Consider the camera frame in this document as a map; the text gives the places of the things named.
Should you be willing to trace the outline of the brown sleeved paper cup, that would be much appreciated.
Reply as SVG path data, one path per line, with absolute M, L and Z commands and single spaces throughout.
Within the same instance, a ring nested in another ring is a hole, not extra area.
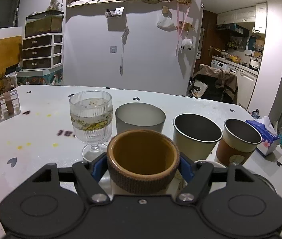
M 261 142 L 262 136 L 255 127 L 238 119 L 227 119 L 216 158 L 225 166 L 243 165 Z

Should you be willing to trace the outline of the clear glass with brown tape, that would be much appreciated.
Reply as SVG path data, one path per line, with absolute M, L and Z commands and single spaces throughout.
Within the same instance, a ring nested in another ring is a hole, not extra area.
M 0 123 L 21 113 L 20 100 L 17 90 L 0 95 Z

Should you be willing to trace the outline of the cream paper cup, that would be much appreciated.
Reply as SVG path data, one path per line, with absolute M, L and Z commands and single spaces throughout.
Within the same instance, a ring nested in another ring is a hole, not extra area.
M 207 159 L 223 137 L 222 129 L 215 122 L 198 114 L 177 115 L 173 127 L 174 143 L 192 161 Z

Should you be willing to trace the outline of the glass fish tank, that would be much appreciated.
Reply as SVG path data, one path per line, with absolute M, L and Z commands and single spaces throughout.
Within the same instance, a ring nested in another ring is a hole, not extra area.
M 25 19 L 25 38 L 46 33 L 62 33 L 64 12 L 47 10 L 29 15 Z

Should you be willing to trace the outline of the wall power socket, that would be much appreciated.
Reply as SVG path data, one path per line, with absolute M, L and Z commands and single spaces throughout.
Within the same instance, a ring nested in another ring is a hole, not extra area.
M 117 52 L 117 46 L 111 46 L 110 53 L 116 53 L 116 52 Z

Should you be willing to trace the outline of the blue tissue pack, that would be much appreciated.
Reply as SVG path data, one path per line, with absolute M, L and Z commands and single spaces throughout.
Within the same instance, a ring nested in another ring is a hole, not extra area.
M 273 153 L 281 139 L 274 130 L 270 118 L 264 116 L 261 119 L 246 120 L 245 122 L 255 127 L 261 134 L 262 142 L 257 146 L 257 151 L 264 157 Z

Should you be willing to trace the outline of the ribbed stemmed glass goblet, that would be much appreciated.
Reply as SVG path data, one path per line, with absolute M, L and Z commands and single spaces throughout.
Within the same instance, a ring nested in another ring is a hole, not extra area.
M 105 142 L 112 135 L 112 96 L 105 91 L 82 91 L 69 99 L 74 135 L 85 146 L 82 158 L 91 162 L 106 152 Z

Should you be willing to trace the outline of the wooden cup with brown band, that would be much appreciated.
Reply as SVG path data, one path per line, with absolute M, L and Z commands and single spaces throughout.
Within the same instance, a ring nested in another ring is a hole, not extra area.
M 161 195 L 180 163 L 180 152 L 167 136 L 151 130 L 124 131 L 107 148 L 113 195 Z

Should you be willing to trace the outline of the frosted grey glass tumbler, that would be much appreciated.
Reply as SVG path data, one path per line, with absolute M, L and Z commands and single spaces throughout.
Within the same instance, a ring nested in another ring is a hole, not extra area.
M 133 129 L 148 129 L 161 133 L 166 120 L 164 111 L 146 103 L 127 103 L 116 109 L 117 134 Z

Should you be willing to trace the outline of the white drawer cabinet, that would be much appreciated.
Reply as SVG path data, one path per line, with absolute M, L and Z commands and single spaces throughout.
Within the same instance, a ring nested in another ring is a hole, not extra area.
M 24 38 L 22 41 L 23 69 L 50 69 L 62 65 L 63 41 L 62 33 L 46 33 Z

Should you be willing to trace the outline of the chair with draped jacket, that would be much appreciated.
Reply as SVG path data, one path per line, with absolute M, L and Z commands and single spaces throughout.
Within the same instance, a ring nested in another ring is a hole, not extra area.
M 199 64 L 198 71 L 192 77 L 188 95 L 194 98 L 237 104 L 237 76 L 229 70 Z

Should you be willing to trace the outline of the white washing machine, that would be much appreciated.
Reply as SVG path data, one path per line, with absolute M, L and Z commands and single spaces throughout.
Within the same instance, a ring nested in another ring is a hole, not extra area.
M 225 64 L 223 62 L 217 61 L 215 59 L 213 59 L 211 61 L 211 67 L 212 68 L 217 68 L 217 69 L 221 69 L 224 71 L 229 71 L 229 72 L 233 72 L 233 73 L 237 73 L 237 70 L 233 67 L 228 66 L 228 64 Z

